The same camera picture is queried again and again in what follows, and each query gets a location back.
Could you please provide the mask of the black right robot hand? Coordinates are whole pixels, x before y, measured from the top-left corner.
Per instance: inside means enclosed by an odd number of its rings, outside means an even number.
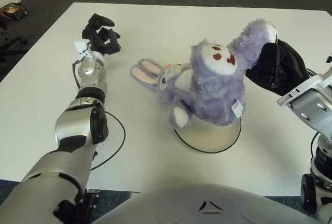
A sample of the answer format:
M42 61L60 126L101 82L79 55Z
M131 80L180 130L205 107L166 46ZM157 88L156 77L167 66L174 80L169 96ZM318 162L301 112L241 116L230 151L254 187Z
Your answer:
M310 78L302 57L282 40L263 46L256 65L246 71L246 77L279 96Z

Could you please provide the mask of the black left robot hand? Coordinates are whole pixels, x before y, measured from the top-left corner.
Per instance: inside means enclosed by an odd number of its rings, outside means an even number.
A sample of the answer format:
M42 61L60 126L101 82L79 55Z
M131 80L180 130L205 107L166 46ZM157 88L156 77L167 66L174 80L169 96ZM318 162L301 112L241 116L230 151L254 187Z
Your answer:
M118 42L120 35L113 29L106 28L114 26L112 20L94 13L82 31L82 38L90 41L91 51L97 51L102 55L117 53L121 50Z

